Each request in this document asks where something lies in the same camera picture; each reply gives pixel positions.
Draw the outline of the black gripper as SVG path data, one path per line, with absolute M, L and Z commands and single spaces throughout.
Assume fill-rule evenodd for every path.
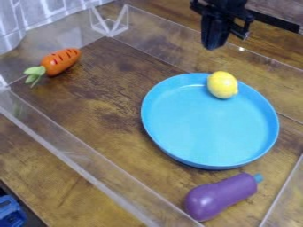
M 190 0 L 190 8 L 202 15 L 202 42 L 207 50 L 222 47 L 231 34 L 246 40 L 255 17 L 247 0 Z

